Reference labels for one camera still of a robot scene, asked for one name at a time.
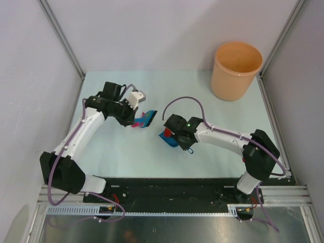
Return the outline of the blue plastic dustpan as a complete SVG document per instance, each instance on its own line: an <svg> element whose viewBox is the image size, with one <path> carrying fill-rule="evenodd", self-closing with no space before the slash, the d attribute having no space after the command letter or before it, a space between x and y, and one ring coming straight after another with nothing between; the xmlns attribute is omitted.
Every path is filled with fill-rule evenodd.
<svg viewBox="0 0 324 243"><path fill-rule="evenodd" d="M162 138L170 147L180 147L182 150L193 154L194 151L191 149L192 141L187 135L173 134L171 137L165 137L164 131L159 134L159 137Z"/></svg>

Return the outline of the blue hand brush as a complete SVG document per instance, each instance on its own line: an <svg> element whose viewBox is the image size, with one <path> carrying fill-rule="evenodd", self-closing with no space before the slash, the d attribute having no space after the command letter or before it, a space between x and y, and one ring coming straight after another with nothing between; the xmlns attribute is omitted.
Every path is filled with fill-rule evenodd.
<svg viewBox="0 0 324 243"><path fill-rule="evenodd" d="M139 118L143 119L145 121L145 124L140 128L148 127L153 121L156 114L157 114L157 110L149 110L147 112L143 112L142 116Z"/></svg>

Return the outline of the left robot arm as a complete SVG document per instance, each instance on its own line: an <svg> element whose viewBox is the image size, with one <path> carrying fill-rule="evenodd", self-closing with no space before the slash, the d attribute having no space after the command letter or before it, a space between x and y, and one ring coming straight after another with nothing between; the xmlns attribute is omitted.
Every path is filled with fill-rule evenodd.
<svg viewBox="0 0 324 243"><path fill-rule="evenodd" d="M45 184L67 193L94 192L100 202L111 199L112 190L106 180L86 174L78 164L81 154L96 130L114 118L127 127L135 123L139 103L146 96L134 85L106 82L102 91L82 100L82 114L74 128L52 152L43 152L40 165Z"/></svg>

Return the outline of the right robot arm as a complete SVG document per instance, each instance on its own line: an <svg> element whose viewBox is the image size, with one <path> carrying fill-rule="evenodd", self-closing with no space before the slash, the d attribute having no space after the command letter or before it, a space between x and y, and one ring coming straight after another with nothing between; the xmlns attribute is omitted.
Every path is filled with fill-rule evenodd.
<svg viewBox="0 0 324 243"><path fill-rule="evenodd" d="M223 130L205 122L202 118L189 120L172 114L164 123L166 130L183 150L189 150L195 143L215 145L242 157L246 171L234 189L234 199L246 203L253 190L266 181L280 157L280 152L268 135L260 129L253 133Z"/></svg>

